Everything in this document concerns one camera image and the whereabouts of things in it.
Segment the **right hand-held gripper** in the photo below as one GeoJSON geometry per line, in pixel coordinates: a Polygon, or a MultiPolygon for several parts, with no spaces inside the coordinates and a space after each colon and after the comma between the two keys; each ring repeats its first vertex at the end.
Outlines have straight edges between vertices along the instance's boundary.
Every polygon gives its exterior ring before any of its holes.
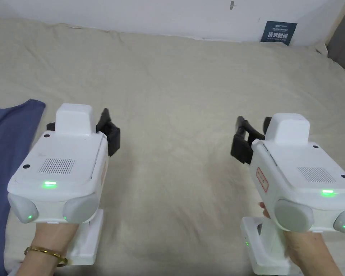
{"type": "Polygon", "coordinates": [[[249,166],[270,217],[243,217],[241,231],[256,275],[300,272],[285,255],[284,231],[345,233],[345,171],[316,143],[300,114],[265,117],[263,133],[237,117],[231,155],[249,166]]]}

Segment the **person's left hand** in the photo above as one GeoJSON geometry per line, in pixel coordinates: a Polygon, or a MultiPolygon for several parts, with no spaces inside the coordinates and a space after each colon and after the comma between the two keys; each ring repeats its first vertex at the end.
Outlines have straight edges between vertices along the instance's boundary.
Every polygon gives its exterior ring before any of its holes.
{"type": "Polygon", "coordinates": [[[62,256],[66,256],[67,249],[74,238],[78,224],[59,223],[38,223],[31,246],[49,249],[62,256]]]}

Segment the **person's right hand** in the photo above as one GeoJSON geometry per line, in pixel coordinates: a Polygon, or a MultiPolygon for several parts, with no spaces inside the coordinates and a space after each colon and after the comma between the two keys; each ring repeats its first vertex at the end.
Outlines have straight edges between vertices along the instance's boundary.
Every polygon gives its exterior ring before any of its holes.
{"type": "Polygon", "coordinates": [[[287,254],[304,276],[342,276],[321,233],[283,233],[287,254]]]}

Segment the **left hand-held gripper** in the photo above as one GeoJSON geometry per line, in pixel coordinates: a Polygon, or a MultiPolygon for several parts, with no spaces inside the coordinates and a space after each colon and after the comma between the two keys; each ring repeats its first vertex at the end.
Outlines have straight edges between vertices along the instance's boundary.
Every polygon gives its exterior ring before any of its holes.
{"type": "Polygon", "coordinates": [[[64,103],[8,183],[11,211],[22,224],[71,223],[79,229],[69,264],[93,265],[104,211],[99,208],[109,157],[120,149],[120,128],[104,108],[64,103]]]}

